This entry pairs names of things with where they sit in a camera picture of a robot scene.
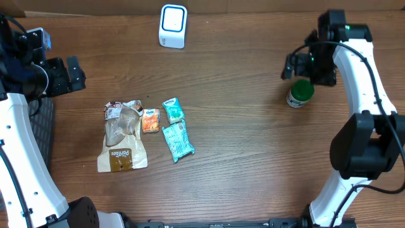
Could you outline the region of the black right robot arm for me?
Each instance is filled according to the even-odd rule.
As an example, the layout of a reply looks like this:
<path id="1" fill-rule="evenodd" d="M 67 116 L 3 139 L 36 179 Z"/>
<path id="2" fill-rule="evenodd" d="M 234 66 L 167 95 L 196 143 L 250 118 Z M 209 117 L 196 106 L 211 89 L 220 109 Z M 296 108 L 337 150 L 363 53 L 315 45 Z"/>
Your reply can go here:
<path id="1" fill-rule="evenodd" d="M 345 13 L 331 9 L 320 15 L 318 28 L 288 54 L 283 79 L 299 80 L 287 95 L 292 106 L 307 102 L 302 83 L 334 86 L 341 77 L 349 119 L 330 144 L 332 173 L 320 194 L 299 218 L 273 218 L 272 227 L 354 227 L 346 210 L 372 181 L 404 158 L 404 117 L 391 103 L 374 60 L 367 25 L 348 24 Z"/>

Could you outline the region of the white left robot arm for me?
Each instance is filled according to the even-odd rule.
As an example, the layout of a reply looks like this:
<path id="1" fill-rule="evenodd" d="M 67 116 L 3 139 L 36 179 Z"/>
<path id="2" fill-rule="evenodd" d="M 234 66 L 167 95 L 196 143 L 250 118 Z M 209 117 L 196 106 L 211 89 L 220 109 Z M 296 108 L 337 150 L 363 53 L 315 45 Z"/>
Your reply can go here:
<path id="1" fill-rule="evenodd" d="M 56 187 L 29 119 L 28 104 L 85 89 L 77 58 L 46 59 L 42 28 L 17 32 L 1 21 L 1 193 L 10 227 L 135 227 L 123 213 L 97 211 L 88 197 L 72 202 Z"/>

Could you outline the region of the small teal tissue packet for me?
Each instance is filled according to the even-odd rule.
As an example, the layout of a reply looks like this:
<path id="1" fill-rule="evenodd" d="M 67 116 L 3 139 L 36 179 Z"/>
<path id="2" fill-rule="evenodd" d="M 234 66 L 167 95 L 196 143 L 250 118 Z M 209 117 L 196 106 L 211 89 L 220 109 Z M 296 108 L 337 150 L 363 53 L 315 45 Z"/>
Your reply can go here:
<path id="1" fill-rule="evenodd" d="M 166 111 L 170 124 L 180 122 L 185 118 L 185 113 L 183 112 L 178 98 L 171 98 L 167 101 L 164 101 L 162 105 Z"/>

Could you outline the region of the teal snack packet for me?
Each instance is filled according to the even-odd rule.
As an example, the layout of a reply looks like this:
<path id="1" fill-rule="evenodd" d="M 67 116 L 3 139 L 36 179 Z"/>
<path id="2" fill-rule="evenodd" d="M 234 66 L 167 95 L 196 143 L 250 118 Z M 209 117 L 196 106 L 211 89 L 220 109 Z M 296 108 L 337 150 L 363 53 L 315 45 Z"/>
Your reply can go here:
<path id="1" fill-rule="evenodd" d="M 175 163 L 184 156 L 195 153 L 193 145 L 189 142 L 185 120 L 163 127 L 162 131 Z"/>

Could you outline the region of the orange tissue packet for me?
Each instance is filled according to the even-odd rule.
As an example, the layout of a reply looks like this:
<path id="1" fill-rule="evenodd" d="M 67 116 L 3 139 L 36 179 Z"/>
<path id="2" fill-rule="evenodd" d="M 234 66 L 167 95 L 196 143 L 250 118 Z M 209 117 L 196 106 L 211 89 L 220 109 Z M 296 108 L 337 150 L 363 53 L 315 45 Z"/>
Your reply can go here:
<path id="1" fill-rule="evenodd" d="M 142 116 L 143 133 L 159 131 L 160 111 L 158 109 L 145 109 Z"/>

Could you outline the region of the brown paper bread bag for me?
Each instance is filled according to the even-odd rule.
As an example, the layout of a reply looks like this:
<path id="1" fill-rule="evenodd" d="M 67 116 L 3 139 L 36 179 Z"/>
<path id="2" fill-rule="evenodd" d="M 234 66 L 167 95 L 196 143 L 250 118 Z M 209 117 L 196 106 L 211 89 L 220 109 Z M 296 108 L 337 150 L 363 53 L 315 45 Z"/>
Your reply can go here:
<path id="1" fill-rule="evenodd" d="M 104 105 L 104 140 L 97 157 L 98 172 L 121 172 L 148 166 L 141 141 L 143 111 L 139 100 Z"/>

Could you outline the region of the green lid jar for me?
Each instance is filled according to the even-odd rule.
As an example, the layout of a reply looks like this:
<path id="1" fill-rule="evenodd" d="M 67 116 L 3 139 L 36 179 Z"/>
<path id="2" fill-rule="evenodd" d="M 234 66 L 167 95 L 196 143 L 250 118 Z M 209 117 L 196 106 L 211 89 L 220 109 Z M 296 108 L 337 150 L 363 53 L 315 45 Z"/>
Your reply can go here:
<path id="1" fill-rule="evenodd" d="M 286 102 L 292 108 L 303 107 L 315 93 L 314 85 L 308 80 L 298 80 L 287 94 Z"/>

